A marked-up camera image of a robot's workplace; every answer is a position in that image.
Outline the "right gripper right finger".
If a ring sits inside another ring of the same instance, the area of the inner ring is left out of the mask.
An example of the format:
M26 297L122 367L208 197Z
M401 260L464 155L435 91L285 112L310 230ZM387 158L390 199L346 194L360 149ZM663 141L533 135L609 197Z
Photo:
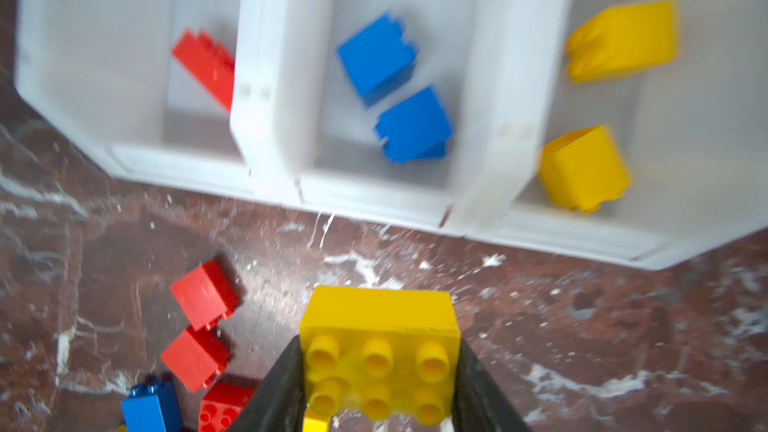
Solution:
M478 356L461 340L451 421L455 432L530 432Z

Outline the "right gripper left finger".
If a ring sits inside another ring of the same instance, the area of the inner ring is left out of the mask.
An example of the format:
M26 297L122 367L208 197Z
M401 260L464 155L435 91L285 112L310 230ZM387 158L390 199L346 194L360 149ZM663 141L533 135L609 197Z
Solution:
M303 429L306 409L303 354L296 335L228 431L299 432Z

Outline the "yellow six-stud lego brick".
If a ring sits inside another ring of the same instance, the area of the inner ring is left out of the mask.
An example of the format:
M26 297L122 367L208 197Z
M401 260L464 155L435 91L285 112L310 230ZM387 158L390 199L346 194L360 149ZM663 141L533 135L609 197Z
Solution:
M319 286L299 339L310 417L450 416L461 334L448 293Z

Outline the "red lego brick small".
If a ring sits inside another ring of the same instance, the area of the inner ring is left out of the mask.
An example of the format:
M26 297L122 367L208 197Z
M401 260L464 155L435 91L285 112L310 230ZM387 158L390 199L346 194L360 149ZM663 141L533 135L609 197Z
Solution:
M188 272L171 284L170 291L195 331L210 331L228 319L239 303L216 260Z

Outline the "red lego brick long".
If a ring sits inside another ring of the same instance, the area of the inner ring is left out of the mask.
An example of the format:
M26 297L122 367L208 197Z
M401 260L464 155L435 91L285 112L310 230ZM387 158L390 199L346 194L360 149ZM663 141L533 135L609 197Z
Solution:
M235 60L227 49L205 30L185 29L172 49L172 56L220 104L231 111Z

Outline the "blue lego brick top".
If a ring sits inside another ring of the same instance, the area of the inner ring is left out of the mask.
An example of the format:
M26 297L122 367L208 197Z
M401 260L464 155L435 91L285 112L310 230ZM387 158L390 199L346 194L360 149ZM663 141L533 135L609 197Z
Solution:
M337 56L366 108L407 83L413 76L419 47L405 36L405 23L385 12L342 42Z

